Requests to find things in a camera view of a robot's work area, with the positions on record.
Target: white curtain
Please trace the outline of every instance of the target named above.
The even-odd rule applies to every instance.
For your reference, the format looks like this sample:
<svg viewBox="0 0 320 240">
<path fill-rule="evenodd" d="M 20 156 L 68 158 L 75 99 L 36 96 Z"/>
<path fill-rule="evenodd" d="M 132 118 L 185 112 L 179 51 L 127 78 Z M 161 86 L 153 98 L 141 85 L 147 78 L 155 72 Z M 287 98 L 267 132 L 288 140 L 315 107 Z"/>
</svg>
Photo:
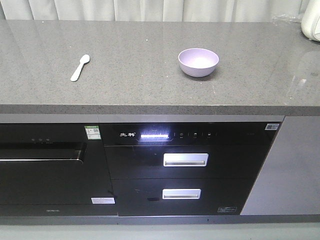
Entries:
<svg viewBox="0 0 320 240">
<path fill-rule="evenodd" d="M 302 17 L 309 0 L 0 0 L 0 19 L 271 22 Z"/>
</svg>

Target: white spoon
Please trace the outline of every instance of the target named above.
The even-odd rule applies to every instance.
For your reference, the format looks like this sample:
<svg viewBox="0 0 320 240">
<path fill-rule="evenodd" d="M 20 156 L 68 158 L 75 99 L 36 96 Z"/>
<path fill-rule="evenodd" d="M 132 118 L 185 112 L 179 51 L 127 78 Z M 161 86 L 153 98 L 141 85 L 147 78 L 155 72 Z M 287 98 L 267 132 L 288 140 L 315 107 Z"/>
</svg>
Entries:
<svg viewBox="0 0 320 240">
<path fill-rule="evenodd" d="M 72 82 L 75 82 L 78 80 L 84 64 L 87 64 L 89 61 L 90 61 L 90 56 L 88 54 L 85 54 L 81 57 L 79 66 L 76 68 L 72 77 L 70 78 Z"/>
</svg>

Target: white appliance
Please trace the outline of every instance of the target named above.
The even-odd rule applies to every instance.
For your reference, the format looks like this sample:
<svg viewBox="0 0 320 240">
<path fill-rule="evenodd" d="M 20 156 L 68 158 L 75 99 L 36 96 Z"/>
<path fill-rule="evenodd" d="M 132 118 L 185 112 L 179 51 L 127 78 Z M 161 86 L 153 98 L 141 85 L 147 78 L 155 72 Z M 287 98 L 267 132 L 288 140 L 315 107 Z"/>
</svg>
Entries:
<svg viewBox="0 0 320 240">
<path fill-rule="evenodd" d="M 301 22 L 303 34 L 320 42 L 320 0 L 310 0 Z"/>
</svg>

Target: black dishwasher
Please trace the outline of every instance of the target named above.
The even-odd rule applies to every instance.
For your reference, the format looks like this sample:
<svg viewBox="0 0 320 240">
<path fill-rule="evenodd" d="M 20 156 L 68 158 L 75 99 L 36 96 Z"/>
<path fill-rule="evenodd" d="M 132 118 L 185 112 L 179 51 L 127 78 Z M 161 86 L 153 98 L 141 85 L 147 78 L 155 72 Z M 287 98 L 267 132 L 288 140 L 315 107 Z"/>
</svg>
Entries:
<svg viewBox="0 0 320 240">
<path fill-rule="evenodd" d="M 279 124 L 100 124 L 118 215 L 239 215 Z"/>
<path fill-rule="evenodd" d="M 97 123 L 0 124 L 0 215 L 116 216 L 97 129 Z"/>
</svg>

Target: lavender bowl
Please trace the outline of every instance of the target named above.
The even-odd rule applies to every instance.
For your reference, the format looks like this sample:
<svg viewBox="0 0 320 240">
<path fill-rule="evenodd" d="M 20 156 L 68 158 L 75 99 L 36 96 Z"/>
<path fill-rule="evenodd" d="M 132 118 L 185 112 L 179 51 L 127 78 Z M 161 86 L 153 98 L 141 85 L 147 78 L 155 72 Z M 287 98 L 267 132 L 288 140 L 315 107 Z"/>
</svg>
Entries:
<svg viewBox="0 0 320 240">
<path fill-rule="evenodd" d="M 182 71 L 191 77 L 205 77 L 218 65 L 219 57 L 213 51 L 204 48 L 189 48 L 178 56 Z"/>
</svg>

